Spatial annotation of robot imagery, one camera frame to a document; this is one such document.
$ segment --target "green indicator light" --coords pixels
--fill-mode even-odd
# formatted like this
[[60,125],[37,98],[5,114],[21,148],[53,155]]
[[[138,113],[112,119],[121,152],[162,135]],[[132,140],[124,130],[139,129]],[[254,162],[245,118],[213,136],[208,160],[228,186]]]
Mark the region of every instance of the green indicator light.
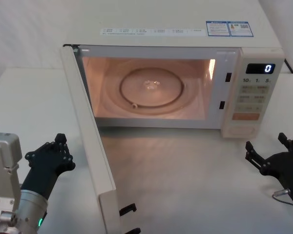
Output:
[[40,227],[40,226],[42,225],[42,221],[43,221],[43,219],[41,218],[41,219],[39,220],[38,227]]

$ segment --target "microwave door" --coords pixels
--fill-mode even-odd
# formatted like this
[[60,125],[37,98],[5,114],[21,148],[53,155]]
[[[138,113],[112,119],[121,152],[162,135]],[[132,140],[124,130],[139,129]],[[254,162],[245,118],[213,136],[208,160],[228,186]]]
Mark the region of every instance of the microwave door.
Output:
[[83,69],[82,64],[78,65],[78,54],[75,54],[70,46],[61,48],[61,57],[94,190],[101,207],[98,210],[102,212],[101,218],[105,223],[106,233],[118,234],[121,233],[121,224],[116,187],[82,79],[84,71],[80,72],[80,69]]

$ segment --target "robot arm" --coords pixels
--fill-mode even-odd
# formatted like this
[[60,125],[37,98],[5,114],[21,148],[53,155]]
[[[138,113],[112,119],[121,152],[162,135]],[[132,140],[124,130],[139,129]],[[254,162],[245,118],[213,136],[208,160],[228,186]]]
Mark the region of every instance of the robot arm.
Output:
[[20,159],[18,136],[0,133],[0,234],[36,234],[58,176],[75,168],[64,134],[26,154],[31,169],[21,188]]
[[288,194],[293,200],[293,140],[280,133],[278,140],[288,149],[288,152],[278,153],[267,159],[262,158],[248,141],[246,143],[246,157],[263,176],[273,176],[279,180],[283,186],[283,191],[278,191],[274,195]]

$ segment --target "white microwave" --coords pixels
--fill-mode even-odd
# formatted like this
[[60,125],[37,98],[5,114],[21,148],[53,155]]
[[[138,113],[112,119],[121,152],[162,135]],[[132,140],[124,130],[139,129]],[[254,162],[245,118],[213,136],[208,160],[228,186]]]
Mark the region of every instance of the white microwave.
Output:
[[107,233],[120,223],[98,126],[254,137],[284,62],[254,0],[87,0],[72,28],[63,66]]

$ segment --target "microwave control panel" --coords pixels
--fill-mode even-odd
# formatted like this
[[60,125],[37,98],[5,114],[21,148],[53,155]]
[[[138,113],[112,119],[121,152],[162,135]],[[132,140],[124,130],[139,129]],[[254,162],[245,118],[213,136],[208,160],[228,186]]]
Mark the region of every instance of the microwave control panel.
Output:
[[282,49],[243,49],[231,87],[228,109],[222,127],[225,137],[253,137],[257,134],[284,55]]

